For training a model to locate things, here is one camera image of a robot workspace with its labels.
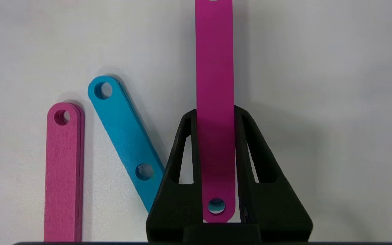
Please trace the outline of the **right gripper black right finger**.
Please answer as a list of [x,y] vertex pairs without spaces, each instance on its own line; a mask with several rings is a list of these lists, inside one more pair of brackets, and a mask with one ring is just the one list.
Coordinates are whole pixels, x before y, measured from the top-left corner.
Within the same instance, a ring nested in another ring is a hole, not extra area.
[[235,155],[241,222],[263,242],[308,242],[313,222],[249,112],[235,107]]

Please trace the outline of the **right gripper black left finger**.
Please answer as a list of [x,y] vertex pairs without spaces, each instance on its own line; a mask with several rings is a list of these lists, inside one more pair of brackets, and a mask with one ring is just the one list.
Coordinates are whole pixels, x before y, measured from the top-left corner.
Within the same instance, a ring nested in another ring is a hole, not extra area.
[[[193,183],[179,184],[186,139],[191,138]],[[185,243],[188,228],[203,222],[202,171],[196,110],[179,123],[162,181],[146,220],[150,243]]]

